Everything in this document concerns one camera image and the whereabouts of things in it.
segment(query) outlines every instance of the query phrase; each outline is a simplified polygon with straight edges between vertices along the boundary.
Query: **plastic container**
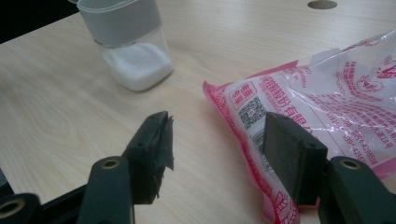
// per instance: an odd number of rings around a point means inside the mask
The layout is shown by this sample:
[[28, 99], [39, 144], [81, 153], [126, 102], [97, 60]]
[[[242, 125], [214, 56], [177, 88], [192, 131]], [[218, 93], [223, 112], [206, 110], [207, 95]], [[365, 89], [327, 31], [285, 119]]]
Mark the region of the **plastic container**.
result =
[[172, 72], [155, 0], [79, 0], [77, 6], [119, 84], [143, 91]]

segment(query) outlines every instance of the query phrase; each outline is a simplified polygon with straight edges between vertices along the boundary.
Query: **black clamp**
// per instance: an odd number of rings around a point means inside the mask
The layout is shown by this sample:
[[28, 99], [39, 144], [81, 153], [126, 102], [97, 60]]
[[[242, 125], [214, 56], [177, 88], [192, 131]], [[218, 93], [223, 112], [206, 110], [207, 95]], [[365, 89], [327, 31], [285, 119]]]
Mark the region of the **black clamp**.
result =
[[267, 113], [262, 153], [297, 205], [329, 224], [396, 223], [396, 198], [363, 162], [326, 159], [327, 147], [288, 117]]
[[43, 205], [31, 193], [0, 200], [0, 223], [134, 223], [134, 205], [159, 196], [165, 167], [173, 170], [173, 120], [146, 118], [122, 156], [96, 162], [87, 185]]

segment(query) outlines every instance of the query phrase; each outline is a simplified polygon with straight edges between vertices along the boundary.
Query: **sugar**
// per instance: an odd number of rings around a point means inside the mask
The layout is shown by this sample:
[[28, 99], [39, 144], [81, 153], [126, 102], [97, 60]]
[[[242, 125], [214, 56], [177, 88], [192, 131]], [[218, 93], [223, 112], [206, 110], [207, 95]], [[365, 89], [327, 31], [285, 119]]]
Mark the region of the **sugar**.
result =
[[153, 86], [173, 69], [168, 55], [150, 43], [104, 49], [103, 55], [116, 81], [132, 91], [143, 91]]

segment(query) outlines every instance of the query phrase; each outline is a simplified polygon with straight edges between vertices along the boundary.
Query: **light wood surface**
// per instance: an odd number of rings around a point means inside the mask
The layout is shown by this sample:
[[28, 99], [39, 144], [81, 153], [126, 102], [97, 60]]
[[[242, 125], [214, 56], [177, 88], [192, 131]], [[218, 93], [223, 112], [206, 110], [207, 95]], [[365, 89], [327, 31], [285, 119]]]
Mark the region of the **light wood surface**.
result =
[[[263, 223], [262, 194], [202, 84], [224, 84], [396, 29], [394, 0], [158, 0], [175, 67], [161, 84], [116, 84], [79, 14], [0, 45], [0, 166], [42, 203], [120, 155], [146, 116], [174, 116], [175, 171], [137, 223]], [[394, 176], [384, 180], [396, 191]], [[318, 223], [302, 210], [302, 223]]]

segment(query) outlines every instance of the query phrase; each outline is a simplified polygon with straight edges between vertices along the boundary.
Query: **plastic bag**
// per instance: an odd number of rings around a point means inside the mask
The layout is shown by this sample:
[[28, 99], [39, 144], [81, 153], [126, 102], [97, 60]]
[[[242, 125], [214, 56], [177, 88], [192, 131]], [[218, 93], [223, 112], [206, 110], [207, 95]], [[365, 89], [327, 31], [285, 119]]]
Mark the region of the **plastic bag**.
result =
[[379, 178], [396, 172], [395, 47], [393, 31], [309, 65], [297, 67], [296, 61], [222, 86], [204, 83], [206, 98], [237, 137], [251, 180], [263, 192], [264, 220], [300, 222], [296, 205], [259, 152], [267, 111], [312, 133], [329, 148], [328, 159], [358, 159]]

